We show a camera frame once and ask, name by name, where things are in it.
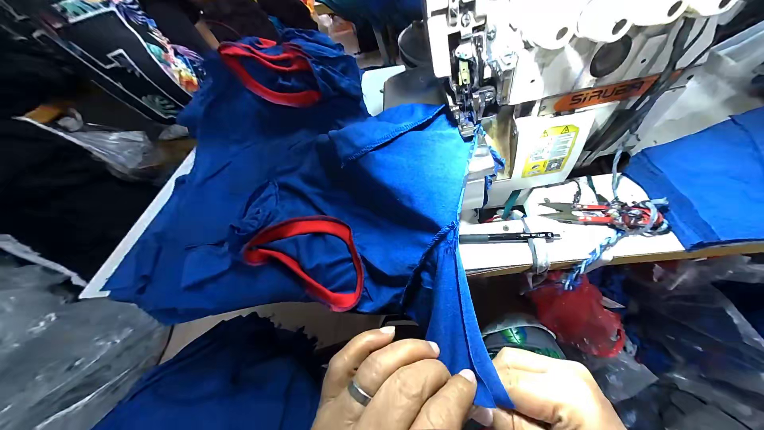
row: warning sticker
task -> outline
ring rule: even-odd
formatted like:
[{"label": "warning sticker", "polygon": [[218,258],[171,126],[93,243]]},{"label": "warning sticker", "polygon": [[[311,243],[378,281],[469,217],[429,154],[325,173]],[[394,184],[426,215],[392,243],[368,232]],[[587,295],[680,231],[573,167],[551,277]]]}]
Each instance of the warning sticker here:
[{"label": "warning sticker", "polygon": [[577,136],[575,125],[558,125],[544,130],[523,166],[523,178],[561,171]]}]

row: silver ring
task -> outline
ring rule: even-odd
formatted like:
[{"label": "silver ring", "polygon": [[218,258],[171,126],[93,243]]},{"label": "silver ring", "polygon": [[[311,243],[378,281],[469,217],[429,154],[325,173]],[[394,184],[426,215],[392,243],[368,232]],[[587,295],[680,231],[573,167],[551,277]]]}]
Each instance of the silver ring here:
[{"label": "silver ring", "polygon": [[350,380],[348,383],[348,393],[350,393],[350,397],[352,397],[353,400],[359,402],[363,406],[368,405],[371,401],[371,396],[366,394],[366,392],[362,390],[354,380]]}]

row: red fabric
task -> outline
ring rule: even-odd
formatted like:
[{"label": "red fabric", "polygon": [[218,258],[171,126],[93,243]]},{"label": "red fabric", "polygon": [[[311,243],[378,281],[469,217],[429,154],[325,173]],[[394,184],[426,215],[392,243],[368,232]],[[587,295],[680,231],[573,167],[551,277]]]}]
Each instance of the red fabric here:
[{"label": "red fabric", "polygon": [[[267,39],[261,39],[261,43],[272,42]],[[252,93],[257,94],[263,99],[284,106],[307,107],[316,104],[321,99],[321,93],[315,90],[305,90],[298,93],[279,93],[267,88],[256,81],[244,66],[239,63],[240,57],[253,58],[261,65],[277,72],[293,72],[311,70],[310,63],[305,57],[300,56],[296,50],[285,50],[282,54],[269,55],[264,54],[246,44],[224,43],[218,47],[218,52],[225,65],[241,80],[241,83]],[[271,63],[272,60],[286,60],[290,63],[288,66]]]},{"label": "red fabric", "polygon": [[626,334],[620,316],[602,306],[602,293],[586,275],[573,291],[556,285],[555,276],[529,293],[537,316],[557,339],[598,357],[613,357],[623,350]]},{"label": "red fabric", "polygon": [[[352,293],[335,293],[318,283],[310,275],[305,273],[299,262],[291,256],[272,249],[259,248],[260,245],[273,242],[274,240],[286,239],[287,237],[301,234],[324,233],[337,236],[348,246],[353,266],[355,267],[355,291]],[[350,227],[336,218],[331,217],[302,217],[293,218],[282,223],[269,226],[260,231],[244,247],[244,261],[249,265],[265,264],[276,260],[284,264],[295,275],[305,282],[305,290],[312,297],[326,303],[333,311],[343,312],[352,309],[361,298],[364,289],[364,267],[361,257],[353,243],[353,235]]]}]

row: pen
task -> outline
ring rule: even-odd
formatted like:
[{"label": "pen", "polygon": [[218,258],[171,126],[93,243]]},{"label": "pen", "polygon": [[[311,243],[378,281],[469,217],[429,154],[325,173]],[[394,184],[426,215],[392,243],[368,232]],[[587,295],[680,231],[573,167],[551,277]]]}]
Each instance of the pen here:
[{"label": "pen", "polygon": [[559,237],[560,235],[550,232],[462,234],[459,235],[459,243],[522,242],[528,239],[557,239]]}]

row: seam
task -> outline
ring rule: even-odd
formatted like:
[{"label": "seam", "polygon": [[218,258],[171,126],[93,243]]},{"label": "seam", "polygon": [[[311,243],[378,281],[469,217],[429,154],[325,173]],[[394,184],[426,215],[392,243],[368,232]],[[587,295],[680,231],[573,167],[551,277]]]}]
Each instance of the seam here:
[{"label": "seam", "polygon": [[359,149],[358,151],[354,152],[352,155],[347,157],[345,160],[343,160],[342,164],[340,165],[340,168],[344,168],[349,161],[356,160],[362,157],[363,155],[366,155],[368,152],[372,151],[380,144],[388,142],[398,137],[399,135],[403,134],[404,132],[407,132],[410,129],[413,129],[414,127],[417,127],[418,125],[422,125],[425,122],[428,122],[430,119],[434,118],[437,114],[439,114],[442,110],[443,110],[443,105],[441,105],[438,109],[434,109],[433,112],[431,112],[426,117],[421,118],[418,121],[409,122],[408,124],[404,124],[400,127],[397,127],[392,132],[389,132],[386,135],[382,136],[381,138],[378,138],[372,141],[372,143],[370,143],[369,145],[364,146],[363,148]]}]

